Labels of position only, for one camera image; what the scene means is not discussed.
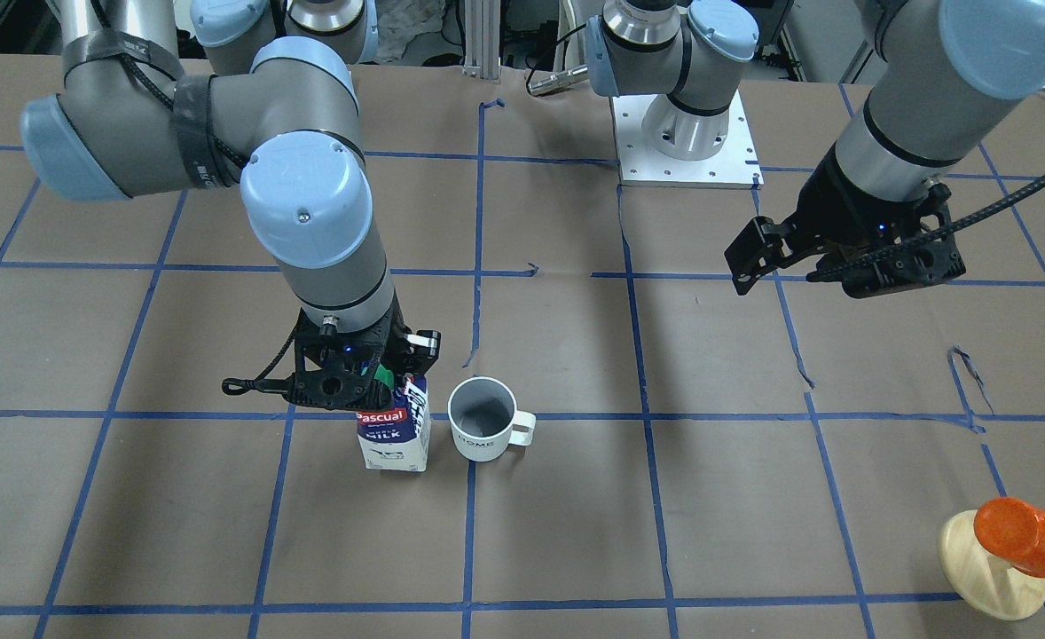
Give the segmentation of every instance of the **carton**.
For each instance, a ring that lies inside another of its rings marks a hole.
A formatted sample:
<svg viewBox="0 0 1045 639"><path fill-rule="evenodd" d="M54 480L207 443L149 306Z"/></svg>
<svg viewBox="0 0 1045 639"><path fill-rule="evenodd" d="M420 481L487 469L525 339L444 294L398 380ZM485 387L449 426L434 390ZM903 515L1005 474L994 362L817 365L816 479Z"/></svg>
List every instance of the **carton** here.
<svg viewBox="0 0 1045 639"><path fill-rule="evenodd" d="M392 409L356 414L365 467L424 472L432 437L428 385L424 376L408 375L403 387L393 388L392 394Z"/></svg>

